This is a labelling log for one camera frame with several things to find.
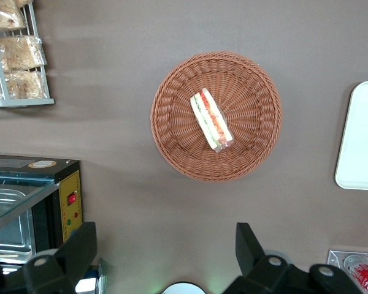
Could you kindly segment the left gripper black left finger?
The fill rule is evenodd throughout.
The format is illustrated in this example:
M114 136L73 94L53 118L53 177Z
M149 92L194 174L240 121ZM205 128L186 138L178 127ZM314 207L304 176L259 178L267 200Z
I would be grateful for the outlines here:
M53 254L40 254L10 274L0 267L0 293L75 293L98 250L96 224L84 222Z

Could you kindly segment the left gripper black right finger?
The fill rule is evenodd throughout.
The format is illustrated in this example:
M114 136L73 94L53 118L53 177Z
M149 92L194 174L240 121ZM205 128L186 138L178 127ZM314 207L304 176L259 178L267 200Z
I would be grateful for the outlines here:
M279 255L266 254L248 223L236 224L236 259L241 275L225 293L361 293L335 266L314 264L305 272Z

